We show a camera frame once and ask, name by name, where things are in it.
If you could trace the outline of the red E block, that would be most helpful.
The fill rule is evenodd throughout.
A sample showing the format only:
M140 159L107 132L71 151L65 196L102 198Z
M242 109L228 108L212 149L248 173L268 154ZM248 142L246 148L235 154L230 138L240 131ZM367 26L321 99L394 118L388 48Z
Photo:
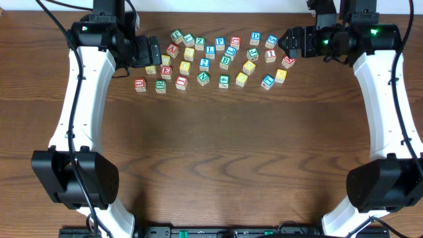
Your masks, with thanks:
M173 69L172 69L171 66L163 66L161 68L161 77L163 79L171 80L172 79L172 72L173 72Z

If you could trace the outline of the red U block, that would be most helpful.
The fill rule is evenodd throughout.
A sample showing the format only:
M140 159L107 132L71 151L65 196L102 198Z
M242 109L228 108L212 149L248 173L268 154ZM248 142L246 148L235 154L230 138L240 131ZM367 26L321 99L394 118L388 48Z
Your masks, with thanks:
M146 92L147 90L146 80L144 78L136 79L134 81L134 88L135 88L135 91L138 93Z

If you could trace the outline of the green R block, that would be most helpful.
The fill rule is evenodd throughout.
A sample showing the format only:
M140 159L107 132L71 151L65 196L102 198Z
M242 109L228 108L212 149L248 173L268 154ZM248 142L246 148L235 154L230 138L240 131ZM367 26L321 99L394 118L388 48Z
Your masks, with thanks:
M164 80L156 80L155 82L155 90L158 94L165 94L167 91L167 84Z

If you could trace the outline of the green N block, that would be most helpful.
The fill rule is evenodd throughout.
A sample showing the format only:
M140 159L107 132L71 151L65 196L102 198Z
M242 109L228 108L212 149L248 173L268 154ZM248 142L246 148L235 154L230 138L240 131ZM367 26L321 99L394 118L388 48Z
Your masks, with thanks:
M201 86L205 86L210 82L210 75L206 71L201 71L197 75L197 80Z

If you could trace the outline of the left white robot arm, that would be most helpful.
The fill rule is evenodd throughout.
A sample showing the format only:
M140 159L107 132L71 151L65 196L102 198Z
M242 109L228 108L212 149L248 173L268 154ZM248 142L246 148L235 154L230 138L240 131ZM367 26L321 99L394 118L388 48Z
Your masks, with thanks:
M61 237L142 237L136 218L118 198L117 167L102 155L101 130L108 86L116 70L160 65L157 37L138 35L130 1L95 1L87 15L63 30L69 81L57 128L32 170L50 199L86 217L85 229Z

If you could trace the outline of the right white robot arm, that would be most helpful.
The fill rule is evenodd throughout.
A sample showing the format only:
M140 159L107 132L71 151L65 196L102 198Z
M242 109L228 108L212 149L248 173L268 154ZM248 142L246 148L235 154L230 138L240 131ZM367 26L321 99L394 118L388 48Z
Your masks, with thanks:
M369 224L422 198L422 141L403 78L408 40L382 24L375 1L315 0L315 24L290 28L278 40L290 59L322 57L354 70L370 132L369 163L352 169L346 197L321 220L323 237L356 237Z

